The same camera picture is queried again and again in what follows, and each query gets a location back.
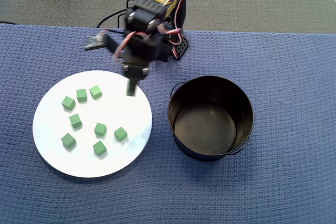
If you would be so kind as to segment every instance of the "blue tablecloth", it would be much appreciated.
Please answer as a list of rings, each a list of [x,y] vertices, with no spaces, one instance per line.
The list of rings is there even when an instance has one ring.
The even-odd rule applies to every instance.
[[[151,137],[101,178],[55,170],[37,151],[34,112],[63,78],[121,73],[95,28],[0,25],[0,223],[336,223],[336,35],[187,31],[181,61],[152,64],[140,87]],[[112,35],[119,41],[120,35]],[[203,163],[175,145],[171,88],[205,74],[249,96],[255,127],[239,154]]]

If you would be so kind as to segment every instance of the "green block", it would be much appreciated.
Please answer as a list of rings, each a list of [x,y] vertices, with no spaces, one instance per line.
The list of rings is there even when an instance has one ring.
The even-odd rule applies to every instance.
[[[64,108],[68,109],[68,110],[72,110],[75,106],[75,101],[74,99],[70,98],[70,97],[65,97],[64,100],[62,101],[62,105]]]
[[[76,140],[69,133],[62,137],[61,140],[68,148],[72,147],[76,142]]]
[[[102,96],[102,93],[98,86],[94,86],[93,88],[90,89],[90,93],[94,99],[97,99]]]
[[[72,127],[74,128],[82,125],[82,121],[80,120],[78,114],[70,116],[69,119],[72,124]]]
[[[103,154],[106,151],[106,147],[105,147],[105,145],[103,144],[102,141],[99,141],[96,144],[94,144],[93,149],[98,154],[98,156],[100,156],[101,154]]]
[[[121,141],[127,137],[127,132],[122,127],[120,127],[114,132],[114,135],[119,141]]]
[[[106,132],[106,125],[102,123],[97,123],[96,127],[94,128],[94,132],[97,135],[104,136]]]
[[[77,89],[77,100],[79,102],[86,102],[88,100],[85,89]]]

